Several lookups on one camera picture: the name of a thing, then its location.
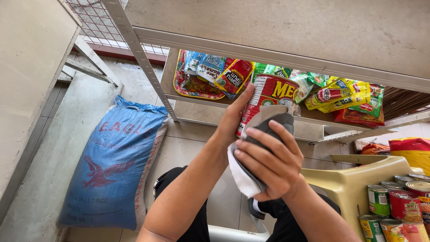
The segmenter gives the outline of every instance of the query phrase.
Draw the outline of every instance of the person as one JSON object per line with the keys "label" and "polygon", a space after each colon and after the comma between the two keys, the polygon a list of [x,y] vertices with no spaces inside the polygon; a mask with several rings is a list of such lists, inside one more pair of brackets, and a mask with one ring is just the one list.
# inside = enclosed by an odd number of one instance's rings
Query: person
{"label": "person", "polygon": [[339,215],[330,199],[315,193],[300,174],[303,155],[294,137],[279,123],[270,128],[282,139],[249,128],[247,135],[273,153],[235,138],[253,84],[225,111],[217,130],[184,168],[173,168],[154,186],[156,199],[148,211],[137,242],[209,241],[206,220],[207,198],[228,166],[227,147],[236,142],[236,158],[267,184],[253,197],[258,213],[277,218],[267,240],[310,242],[360,242],[361,239]]}

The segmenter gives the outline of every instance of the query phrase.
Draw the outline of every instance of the black pants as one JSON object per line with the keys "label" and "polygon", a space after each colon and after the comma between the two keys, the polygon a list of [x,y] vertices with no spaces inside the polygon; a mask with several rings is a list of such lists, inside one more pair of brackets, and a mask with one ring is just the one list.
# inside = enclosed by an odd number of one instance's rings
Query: black pants
{"label": "black pants", "polygon": [[[176,178],[181,174],[187,166],[181,168],[176,167],[166,172],[157,179],[157,184],[154,186],[156,191],[155,199],[158,195]],[[328,197],[319,194],[319,196],[327,202],[336,212],[340,214],[339,206],[337,206]],[[202,241],[209,242],[209,231],[208,222],[206,217],[206,204],[203,204],[202,208],[196,215],[196,218],[188,228],[188,230],[179,238],[179,242],[188,241]],[[275,199],[266,202],[259,202],[258,207],[262,212],[269,213],[273,218],[276,218],[275,227],[273,234],[267,240],[267,242],[283,242],[283,241],[294,241],[294,242],[307,242],[302,230],[297,224],[293,217],[290,209],[284,203],[282,199]]]}

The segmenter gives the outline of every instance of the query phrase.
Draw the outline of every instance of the blue rice sack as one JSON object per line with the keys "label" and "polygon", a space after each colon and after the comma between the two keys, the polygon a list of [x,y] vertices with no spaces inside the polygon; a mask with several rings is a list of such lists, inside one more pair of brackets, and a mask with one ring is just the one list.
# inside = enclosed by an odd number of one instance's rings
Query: blue rice sack
{"label": "blue rice sack", "polygon": [[85,145],[58,225],[140,230],[146,216],[145,181],[167,118],[165,107],[118,95]]}

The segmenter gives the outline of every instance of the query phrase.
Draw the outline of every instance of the eagle logo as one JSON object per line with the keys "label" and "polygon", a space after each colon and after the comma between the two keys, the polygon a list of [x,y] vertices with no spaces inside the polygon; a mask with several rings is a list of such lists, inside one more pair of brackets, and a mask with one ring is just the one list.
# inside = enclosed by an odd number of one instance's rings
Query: eagle logo
{"label": "eagle logo", "polygon": [[114,164],[112,166],[109,166],[105,170],[103,170],[101,166],[99,166],[94,161],[92,161],[91,156],[86,155],[83,157],[83,159],[89,165],[89,172],[86,176],[92,177],[89,181],[85,181],[85,180],[81,181],[81,183],[83,184],[82,188],[87,188],[87,189],[107,186],[109,184],[116,182],[115,180],[108,180],[107,177],[110,177],[114,174],[118,174],[128,170],[135,162],[135,160],[131,160],[131,161],[127,161],[119,164]]}

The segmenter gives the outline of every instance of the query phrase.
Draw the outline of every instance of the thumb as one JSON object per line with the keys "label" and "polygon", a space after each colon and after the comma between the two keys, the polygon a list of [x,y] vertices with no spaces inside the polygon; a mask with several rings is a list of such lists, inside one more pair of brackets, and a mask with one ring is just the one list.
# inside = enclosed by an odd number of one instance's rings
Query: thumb
{"label": "thumb", "polygon": [[254,84],[249,83],[245,91],[230,105],[231,109],[235,111],[242,111],[245,105],[249,102],[252,95],[254,94]]}

